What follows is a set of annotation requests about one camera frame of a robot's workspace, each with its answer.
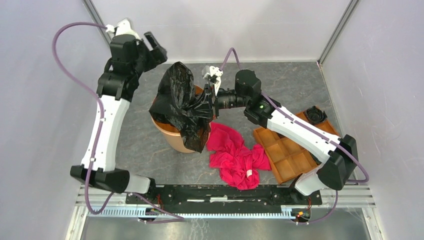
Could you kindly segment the black plastic trash bag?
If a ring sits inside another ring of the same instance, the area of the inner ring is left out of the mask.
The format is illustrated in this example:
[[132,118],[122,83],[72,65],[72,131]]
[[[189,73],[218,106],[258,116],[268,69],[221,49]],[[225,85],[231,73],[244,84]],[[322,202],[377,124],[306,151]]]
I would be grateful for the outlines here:
[[202,153],[209,139],[211,119],[196,112],[202,94],[192,71],[177,61],[163,74],[149,109],[153,124],[180,153]]

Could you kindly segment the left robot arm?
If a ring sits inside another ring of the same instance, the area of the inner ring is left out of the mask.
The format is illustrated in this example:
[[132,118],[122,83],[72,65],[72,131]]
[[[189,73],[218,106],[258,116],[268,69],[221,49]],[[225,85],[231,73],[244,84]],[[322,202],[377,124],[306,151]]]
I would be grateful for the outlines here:
[[114,193],[138,193],[145,204],[153,203],[157,190],[148,177],[116,167],[116,149],[122,123],[139,86],[142,73],[167,61],[167,51],[152,32],[144,33],[149,49],[134,34],[121,34],[109,44],[111,58],[98,79],[96,96],[103,103],[98,107],[89,146],[80,165],[70,168],[70,176],[81,183]]

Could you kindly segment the orange plastic trash bin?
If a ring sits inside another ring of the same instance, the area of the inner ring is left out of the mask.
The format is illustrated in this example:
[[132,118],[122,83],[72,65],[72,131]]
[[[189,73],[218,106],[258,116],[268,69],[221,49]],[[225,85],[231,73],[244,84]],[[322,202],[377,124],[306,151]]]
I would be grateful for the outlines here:
[[210,137],[212,120],[206,116],[192,116],[190,112],[204,87],[162,85],[149,109],[156,128],[178,152],[201,153]]

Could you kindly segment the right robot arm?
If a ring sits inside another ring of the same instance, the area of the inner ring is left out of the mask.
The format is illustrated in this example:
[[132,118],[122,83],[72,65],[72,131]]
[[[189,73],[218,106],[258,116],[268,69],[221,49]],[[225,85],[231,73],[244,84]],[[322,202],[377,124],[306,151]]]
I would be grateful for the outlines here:
[[313,192],[324,188],[340,191],[351,182],[350,176],[359,163],[354,137],[329,133],[295,116],[263,93],[262,82],[252,70],[239,70],[233,89],[221,88],[222,75],[215,66],[207,65],[202,70],[206,84],[193,105],[195,114],[211,121],[222,109],[244,108],[243,114],[250,122],[289,138],[320,162],[316,169],[302,173],[289,189],[293,203],[302,204]]

